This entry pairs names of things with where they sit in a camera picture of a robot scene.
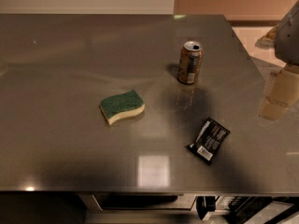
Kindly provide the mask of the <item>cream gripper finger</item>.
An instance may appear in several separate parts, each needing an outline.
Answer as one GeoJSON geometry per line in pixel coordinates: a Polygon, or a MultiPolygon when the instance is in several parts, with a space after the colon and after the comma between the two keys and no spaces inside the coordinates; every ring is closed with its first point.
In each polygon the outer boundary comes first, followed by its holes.
{"type": "Polygon", "coordinates": [[[299,66],[287,64],[271,72],[265,85],[259,115],[265,119],[280,119],[299,100],[299,66]]]}
{"type": "Polygon", "coordinates": [[[275,44],[278,28],[275,26],[261,37],[260,43],[263,46],[273,46],[275,44]]]}

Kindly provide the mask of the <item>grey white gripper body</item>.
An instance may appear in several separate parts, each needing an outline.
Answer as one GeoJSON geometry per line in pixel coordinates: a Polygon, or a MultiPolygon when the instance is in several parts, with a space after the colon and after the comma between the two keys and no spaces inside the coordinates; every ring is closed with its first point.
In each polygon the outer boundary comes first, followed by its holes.
{"type": "Polygon", "coordinates": [[[278,25],[275,55],[285,63],[299,64],[299,0],[278,25]]]}

